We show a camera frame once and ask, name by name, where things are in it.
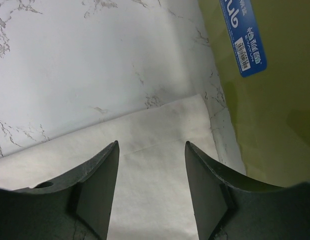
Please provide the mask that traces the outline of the white and green t shirt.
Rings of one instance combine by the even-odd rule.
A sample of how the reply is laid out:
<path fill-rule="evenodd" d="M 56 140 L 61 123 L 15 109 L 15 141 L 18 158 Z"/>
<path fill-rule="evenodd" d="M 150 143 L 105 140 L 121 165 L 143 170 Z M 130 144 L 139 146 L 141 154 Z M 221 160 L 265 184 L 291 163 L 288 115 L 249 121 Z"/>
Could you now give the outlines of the white and green t shirt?
<path fill-rule="evenodd" d="M 185 144 L 206 144 L 209 125 L 200 95 L 135 112 L 0 158 L 0 188 L 33 188 L 118 141 L 108 239 L 195 240 Z"/>

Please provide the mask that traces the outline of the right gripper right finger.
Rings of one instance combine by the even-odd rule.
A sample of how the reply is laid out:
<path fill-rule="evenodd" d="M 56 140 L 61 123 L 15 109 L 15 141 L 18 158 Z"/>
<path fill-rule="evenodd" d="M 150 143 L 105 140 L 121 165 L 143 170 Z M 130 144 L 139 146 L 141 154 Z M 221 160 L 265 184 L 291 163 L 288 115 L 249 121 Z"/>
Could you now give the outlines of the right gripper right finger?
<path fill-rule="evenodd" d="M 290 187 L 245 176 L 191 142 L 185 166 L 201 240 L 310 240 L 310 181 Z"/>

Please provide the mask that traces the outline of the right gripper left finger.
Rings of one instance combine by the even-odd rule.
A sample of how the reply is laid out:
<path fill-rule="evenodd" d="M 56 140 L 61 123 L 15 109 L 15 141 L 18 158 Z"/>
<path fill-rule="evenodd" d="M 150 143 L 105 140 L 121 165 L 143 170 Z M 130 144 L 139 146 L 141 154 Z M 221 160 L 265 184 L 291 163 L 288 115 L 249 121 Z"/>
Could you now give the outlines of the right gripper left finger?
<path fill-rule="evenodd" d="M 119 155 L 114 141 L 33 188 L 0 188 L 0 240 L 105 240 Z"/>

